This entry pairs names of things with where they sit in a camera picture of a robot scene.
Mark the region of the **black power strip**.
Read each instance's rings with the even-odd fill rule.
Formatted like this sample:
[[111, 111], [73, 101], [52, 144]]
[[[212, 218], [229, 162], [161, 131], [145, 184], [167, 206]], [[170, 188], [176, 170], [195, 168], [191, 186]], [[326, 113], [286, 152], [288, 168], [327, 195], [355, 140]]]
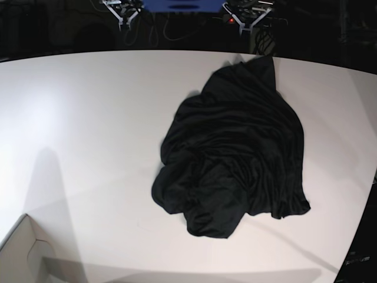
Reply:
[[[240, 24], [241, 22], [244, 23], [245, 26], [249, 26], [252, 22], [257, 20], [260, 17], [260, 15], [252, 15], [251, 17], [242, 17], [240, 15], [237, 16], [239, 21], [236, 20], [235, 17], [226, 14], [222, 15], [220, 19], [225, 24]], [[274, 17], [272, 14], [267, 14], [265, 17], [263, 17], [257, 25], [271, 25], [271, 24], [288, 24], [288, 20], [286, 18], [281, 17]]]

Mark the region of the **black t-shirt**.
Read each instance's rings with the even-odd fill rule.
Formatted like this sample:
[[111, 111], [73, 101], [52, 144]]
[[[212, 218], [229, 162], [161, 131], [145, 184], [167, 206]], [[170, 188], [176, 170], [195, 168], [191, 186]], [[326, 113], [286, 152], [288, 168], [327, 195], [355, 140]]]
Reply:
[[304, 215], [304, 140], [271, 57], [227, 65], [179, 105], [151, 196], [182, 214], [188, 233], [209, 238], [228, 238], [244, 215]]

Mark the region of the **blue bin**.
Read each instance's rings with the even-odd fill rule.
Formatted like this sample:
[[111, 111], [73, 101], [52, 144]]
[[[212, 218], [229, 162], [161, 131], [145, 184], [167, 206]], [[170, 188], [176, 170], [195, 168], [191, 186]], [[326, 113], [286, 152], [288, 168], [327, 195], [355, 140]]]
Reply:
[[151, 12], [218, 12], [224, 0], [143, 0]]

